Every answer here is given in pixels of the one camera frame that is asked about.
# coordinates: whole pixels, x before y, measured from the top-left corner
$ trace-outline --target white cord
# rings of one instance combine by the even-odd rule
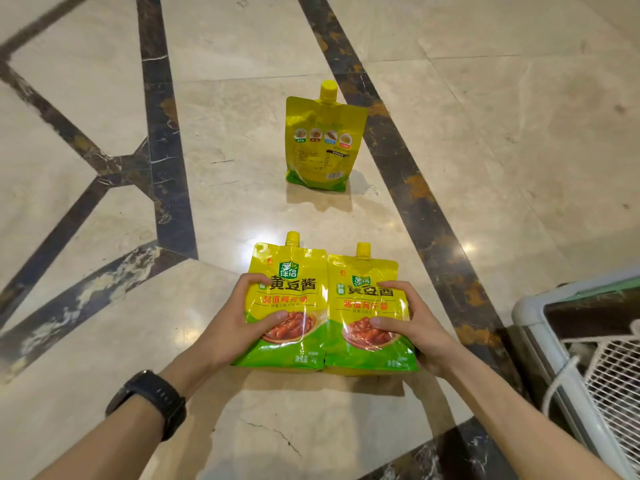
[[[549,417],[549,406],[551,405],[551,398],[556,392],[556,389],[560,387],[560,381],[562,380],[562,377],[564,376],[566,371],[571,370],[571,368],[575,367],[576,364],[578,364],[578,362],[580,362],[580,355],[572,356],[571,359],[569,359],[564,364],[563,368],[560,369],[560,372],[558,372],[558,374],[556,375],[556,378],[551,382],[551,384],[549,384],[549,387],[547,388],[547,392],[545,393],[545,396],[542,398],[542,407],[540,408],[540,411],[542,411],[542,414],[544,414],[546,417]]]

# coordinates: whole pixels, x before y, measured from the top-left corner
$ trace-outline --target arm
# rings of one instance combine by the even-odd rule
[[[427,370],[446,379],[509,460],[517,475],[526,479],[617,479],[599,458],[545,418],[484,362],[460,345],[407,282],[380,286],[403,290],[413,313],[402,322],[375,317],[371,323],[409,338],[423,353]]]
[[[287,317],[268,315],[258,323],[244,321],[244,297],[251,283],[271,284],[263,274],[243,274],[229,300],[196,343],[159,374],[189,400],[220,368],[242,354],[254,341]],[[164,418],[151,403],[133,395],[35,480],[139,478],[162,440]]]

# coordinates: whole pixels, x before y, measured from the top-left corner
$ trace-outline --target brand logo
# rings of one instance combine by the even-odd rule
[[[370,276],[352,276],[351,281],[353,282],[353,286],[370,285],[371,277]]]
[[[278,276],[284,278],[285,280],[294,280],[298,277],[298,268],[299,264],[294,263],[293,261],[281,262],[280,268],[278,270]]]

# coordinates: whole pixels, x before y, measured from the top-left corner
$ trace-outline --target floor crack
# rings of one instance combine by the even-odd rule
[[[266,429],[268,431],[271,431],[272,433],[278,433],[280,436],[282,436],[282,439],[287,442],[287,444],[291,447],[291,449],[293,451],[295,451],[300,458],[302,458],[302,455],[300,455],[300,451],[298,451],[297,448],[291,444],[291,441],[287,439],[287,437],[284,435],[284,433],[282,431],[280,431],[278,429],[267,428],[266,426],[264,426],[262,424],[252,423],[252,422],[249,422],[249,421],[247,421],[246,419],[243,419],[243,418],[240,418],[240,420],[245,422],[245,423],[247,423],[250,426],[255,426],[256,428],[263,428],[263,429]]]

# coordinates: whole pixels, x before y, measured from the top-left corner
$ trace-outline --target yellow screw cap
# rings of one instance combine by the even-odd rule
[[[294,230],[290,230],[287,233],[287,240],[284,242],[284,245],[300,247],[300,233]]]
[[[356,258],[371,259],[371,243],[359,242],[356,246]]]
[[[327,79],[320,86],[320,102],[335,102],[338,97],[338,84],[334,80]]]

